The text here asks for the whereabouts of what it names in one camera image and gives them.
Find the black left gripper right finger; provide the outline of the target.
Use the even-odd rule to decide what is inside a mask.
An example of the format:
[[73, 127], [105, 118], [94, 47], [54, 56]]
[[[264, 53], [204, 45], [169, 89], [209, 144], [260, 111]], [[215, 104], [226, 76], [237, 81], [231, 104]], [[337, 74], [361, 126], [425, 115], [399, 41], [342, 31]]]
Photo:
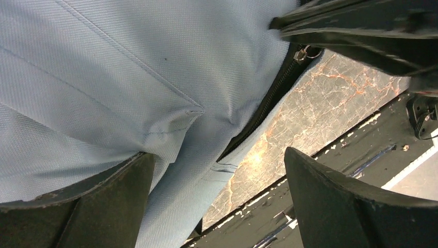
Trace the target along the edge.
[[437, 202], [375, 187], [289, 147], [284, 156], [304, 247], [437, 247]]

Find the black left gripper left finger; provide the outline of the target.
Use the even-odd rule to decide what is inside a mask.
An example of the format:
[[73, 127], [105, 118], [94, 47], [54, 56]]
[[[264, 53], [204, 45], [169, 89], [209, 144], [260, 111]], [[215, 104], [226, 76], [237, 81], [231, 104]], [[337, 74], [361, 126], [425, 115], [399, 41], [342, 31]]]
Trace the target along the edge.
[[154, 155], [138, 153], [30, 201], [1, 204], [1, 247], [135, 247]]

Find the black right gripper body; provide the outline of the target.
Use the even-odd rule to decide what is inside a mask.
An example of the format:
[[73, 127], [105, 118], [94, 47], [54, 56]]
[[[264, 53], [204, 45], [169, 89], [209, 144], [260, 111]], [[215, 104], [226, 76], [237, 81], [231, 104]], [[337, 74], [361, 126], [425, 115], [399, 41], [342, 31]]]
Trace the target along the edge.
[[269, 24], [291, 43], [328, 49], [437, 95], [437, 1], [310, 1]]

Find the blue grey backpack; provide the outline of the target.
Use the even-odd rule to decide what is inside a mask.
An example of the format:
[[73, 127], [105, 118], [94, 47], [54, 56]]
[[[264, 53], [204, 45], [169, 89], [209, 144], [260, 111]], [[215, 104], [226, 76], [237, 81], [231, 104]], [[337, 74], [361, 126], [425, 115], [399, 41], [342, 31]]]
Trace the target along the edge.
[[301, 1], [1, 1], [1, 203], [153, 155], [135, 247], [180, 247], [295, 80]]

